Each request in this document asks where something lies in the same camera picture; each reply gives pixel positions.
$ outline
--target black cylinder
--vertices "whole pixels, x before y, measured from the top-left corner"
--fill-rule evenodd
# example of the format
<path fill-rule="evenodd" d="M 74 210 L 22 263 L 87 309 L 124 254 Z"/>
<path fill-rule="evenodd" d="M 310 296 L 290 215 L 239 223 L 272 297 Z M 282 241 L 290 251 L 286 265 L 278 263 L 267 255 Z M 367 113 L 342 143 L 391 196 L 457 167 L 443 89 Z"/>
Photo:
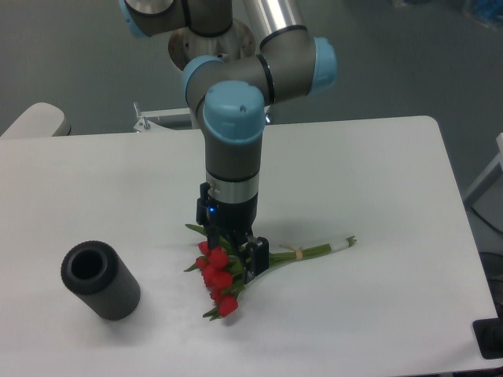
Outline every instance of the black cylinder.
<path fill-rule="evenodd" d="M 72 248 L 61 264 L 64 285 L 106 320 L 130 315 L 140 301 L 140 286 L 116 251 L 101 241 Z"/>

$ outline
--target white tabletop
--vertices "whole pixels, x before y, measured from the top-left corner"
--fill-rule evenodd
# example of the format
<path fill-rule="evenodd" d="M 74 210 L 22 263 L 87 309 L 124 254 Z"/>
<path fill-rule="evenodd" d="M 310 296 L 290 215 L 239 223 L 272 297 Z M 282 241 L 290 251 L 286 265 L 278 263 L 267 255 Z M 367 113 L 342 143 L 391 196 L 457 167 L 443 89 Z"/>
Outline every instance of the white tabletop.
<path fill-rule="evenodd" d="M 426 117 L 266 128 L 255 233 L 278 251 L 357 246 L 257 279 L 208 322 L 198 273 L 199 131 L 0 141 L 0 370 L 14 376 L 392 376 L 501 366 L 496 317 L 439 128 Z M 62 284 L 65 254 L 112 245 L 141 285 L 99 318 Z"/>

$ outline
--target light blue cap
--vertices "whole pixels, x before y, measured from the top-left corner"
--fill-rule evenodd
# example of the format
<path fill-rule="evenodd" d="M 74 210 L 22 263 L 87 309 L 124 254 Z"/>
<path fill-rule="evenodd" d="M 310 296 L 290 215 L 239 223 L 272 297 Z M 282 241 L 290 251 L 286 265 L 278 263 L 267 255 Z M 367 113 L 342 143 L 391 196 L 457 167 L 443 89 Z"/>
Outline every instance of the light blue cap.
<path fill-rule="evenodd" d="M 206 94 L 203 117 L 208 130 L 220 141 L 250 144 L 262 136 L 266 126 L 264 97 L 246 82 L 219 82 Z"/>
<path fill-rule="evenodd" d="M 315 38 L 314 44 L 316 45 L 316 64 L 309 95 L 331 88 L 337 80 L 336 51 L 327 38 Z"/>
<path fill-rule="evenodd" d="M 200 57 L 195 57 L 192 59 L 183 70 L 182 74 L 182 88 L 183 95 L 185 97 L 185 101 L 187 101 L 187 86 L 189 85 L 189 80 L 197 69 L 203 64 L 206 64 L 208 61 L 218 61 L 223 63 L 223 60 L 218 59 L 217 57 L 213 57 L 211 55 L 202 55 Z"/>
<path fill-rule="evenodd" d="M 129 26 L 129 31 L 131 34 L 136 37 L 136 38 L 148 38 L 149 36 L 146 35 L 141 29 L 136 25 L 136 23 L 133 20 L 133 17 L 131 17 L 131 14 L 129 13 L 129 9 L 126 6 L 126 1 L 125 0 L 119 0 L 119 6 L 120 10 L 123 11 L 123 16 L 124 20 L 126 20 L 127 25 Z"/>

